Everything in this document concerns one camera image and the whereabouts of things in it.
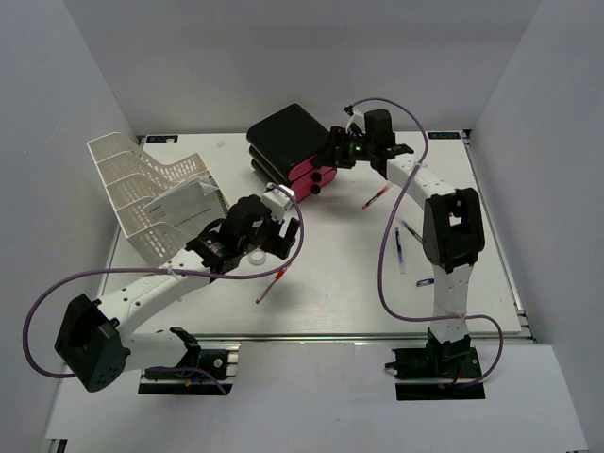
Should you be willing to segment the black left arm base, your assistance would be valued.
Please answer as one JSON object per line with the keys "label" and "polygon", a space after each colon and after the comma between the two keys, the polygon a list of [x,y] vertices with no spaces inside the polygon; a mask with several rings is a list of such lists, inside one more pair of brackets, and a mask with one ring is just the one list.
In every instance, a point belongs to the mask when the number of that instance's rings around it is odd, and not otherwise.
{"label": "black left arm base", "polygon": [[169,332],[181,346],[177,362],[143,368],[138,394],[227,396],[237,373],[238,348],[202,345],[182,327]]}

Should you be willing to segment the white Canon safety booklet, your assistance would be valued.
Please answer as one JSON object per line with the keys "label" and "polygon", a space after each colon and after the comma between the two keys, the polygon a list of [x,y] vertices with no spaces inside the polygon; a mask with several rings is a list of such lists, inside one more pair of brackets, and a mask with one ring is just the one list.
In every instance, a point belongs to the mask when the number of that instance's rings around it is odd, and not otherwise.
{"label": "white Canon safety booklet", "polygon": [[210,173],[192,176],[143,206],[152,225],[166,224],[187,242],[214,220],[227,216],[229,204]]}

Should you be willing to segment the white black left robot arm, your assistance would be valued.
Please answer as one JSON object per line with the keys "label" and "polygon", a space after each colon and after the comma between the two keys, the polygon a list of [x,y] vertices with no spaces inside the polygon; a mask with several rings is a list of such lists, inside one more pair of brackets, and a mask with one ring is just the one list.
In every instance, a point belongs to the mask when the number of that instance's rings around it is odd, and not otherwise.
{"label": "white black left robot arm", "polygon": [[242,197],[161,267],[144,269],[141,278],[95,300],[76,297],[63,316],[56,352],[90,393],[131,370],[190,382],[225,378],[225,359],[205,355],[184,328],[138,330],[184,296],[217,279],[235,279],[234,269],[253,251],[292,262],[303,238],[301,218],[285,217],[294,204],[294,193],[283,186]]}

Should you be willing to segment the red gel pen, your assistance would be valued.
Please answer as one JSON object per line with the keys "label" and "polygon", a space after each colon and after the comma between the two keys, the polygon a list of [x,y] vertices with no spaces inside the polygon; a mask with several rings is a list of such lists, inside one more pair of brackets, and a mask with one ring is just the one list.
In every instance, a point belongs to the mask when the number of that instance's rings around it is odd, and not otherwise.
{"label": "red gel pen", "polygon": [[283,277],[283,275],[287,272],[289,266],[286,266],[279,270],[271,283],[267,286],[267,288],[257,297],[255,303],[258,305],[266,295],[272,290],[272,288],[279,282],[279,280]]}

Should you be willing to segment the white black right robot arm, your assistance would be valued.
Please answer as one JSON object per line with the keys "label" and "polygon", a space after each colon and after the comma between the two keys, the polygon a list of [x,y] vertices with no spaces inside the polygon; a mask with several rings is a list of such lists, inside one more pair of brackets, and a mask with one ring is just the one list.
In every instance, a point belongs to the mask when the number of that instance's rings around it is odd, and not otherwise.
{"label": "white black right robot arm", "polygon": [[398,144],[388,110],[368,111],[363,120],[364,128],[332,127],[312,165],[351,169],[357,162],[366,161],[422,209],[422,246],[434,278],[428,336],[438,343],[426,353],[426,363],[433,374],[445,377],[461,363],[453,345],[470,343],[466,322],[468,286],[485,246],[478,192],[444,182],[424,166],[425,155],[416,157],[409,146]]}

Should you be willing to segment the black pink drawer organizer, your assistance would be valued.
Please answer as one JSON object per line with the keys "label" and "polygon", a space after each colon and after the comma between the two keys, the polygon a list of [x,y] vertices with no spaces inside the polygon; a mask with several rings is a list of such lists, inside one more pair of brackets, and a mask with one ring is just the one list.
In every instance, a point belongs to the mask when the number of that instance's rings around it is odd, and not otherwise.
{"label": "black pink drawer organizer", "polygon": [[332,167],[315,168],[311,163],[327,137],[327,129],[298,104],[264,118],[246,132],[254,170],[267,181],[293,190],[299,201],[319,194],[337,175]]}

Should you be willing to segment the blue ballpoint pen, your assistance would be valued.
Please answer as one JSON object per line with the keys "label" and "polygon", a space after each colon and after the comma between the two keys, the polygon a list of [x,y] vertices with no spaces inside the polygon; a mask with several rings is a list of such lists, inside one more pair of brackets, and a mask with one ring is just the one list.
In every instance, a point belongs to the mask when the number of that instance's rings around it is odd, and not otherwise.
{"label": "blue ballpoint pen", "polygon": [[434,284],[434,282],[435,282],[434,278],[421,279],[416,282],[416,287],[419,288],[419,287],[429,286],[429,285]]}

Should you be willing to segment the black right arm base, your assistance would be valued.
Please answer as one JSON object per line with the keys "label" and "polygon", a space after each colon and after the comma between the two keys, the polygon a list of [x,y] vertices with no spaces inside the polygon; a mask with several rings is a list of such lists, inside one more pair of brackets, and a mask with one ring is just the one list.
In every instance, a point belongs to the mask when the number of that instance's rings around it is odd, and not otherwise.
{"label": "black right arm base", "polygon": [[486,398],[477,350],[466,334],[456,342],[439,342],[428,335],[423,347],[393,351],[384,364],[395,379],[398,401],[469,401]]}

